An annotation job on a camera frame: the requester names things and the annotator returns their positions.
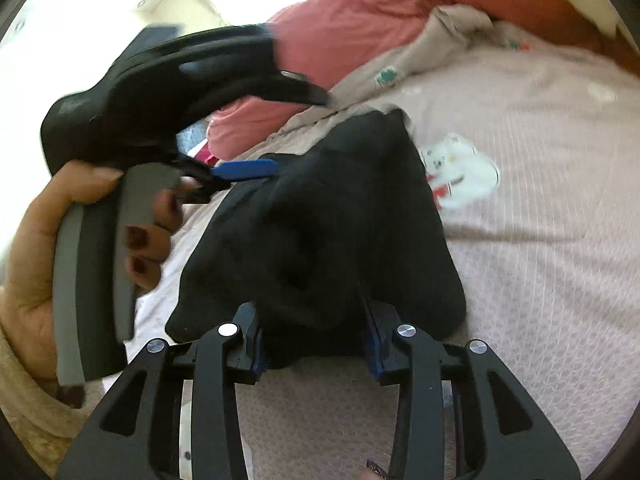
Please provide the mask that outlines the right hand thumb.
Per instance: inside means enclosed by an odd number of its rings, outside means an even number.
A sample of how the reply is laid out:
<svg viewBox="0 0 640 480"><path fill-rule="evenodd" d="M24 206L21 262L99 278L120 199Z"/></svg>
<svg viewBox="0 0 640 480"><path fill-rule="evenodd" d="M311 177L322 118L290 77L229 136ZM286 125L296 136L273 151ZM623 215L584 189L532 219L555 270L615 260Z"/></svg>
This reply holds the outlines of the right hand thumb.
<svg viewBox="0 0 640 480"><path fill-rule="evenodd" d="M388 480L388 473L373 460L367 460L366 466L358 474L358 480Z"/></svg>

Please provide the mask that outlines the left hand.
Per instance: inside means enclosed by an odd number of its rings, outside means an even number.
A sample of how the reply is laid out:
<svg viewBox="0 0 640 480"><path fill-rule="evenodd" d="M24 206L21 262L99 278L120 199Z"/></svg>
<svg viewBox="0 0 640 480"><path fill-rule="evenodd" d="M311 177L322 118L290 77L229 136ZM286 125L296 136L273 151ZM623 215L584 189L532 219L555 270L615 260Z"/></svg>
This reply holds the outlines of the left hand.
<svg viewBox="0 0 640 480"><path fill-rule="evenodd" d="M27 208L8 259L1 289L1 327L27 374L43 388L58 384L52 318L52 268L58 227L73 204L89 205L116 188L122 173L73 160ZM128 226L124 267L139 296L160 284L160 265L171 251L170 237L182 226L181 199L194 182L156 193L153 221Z"/></svg>

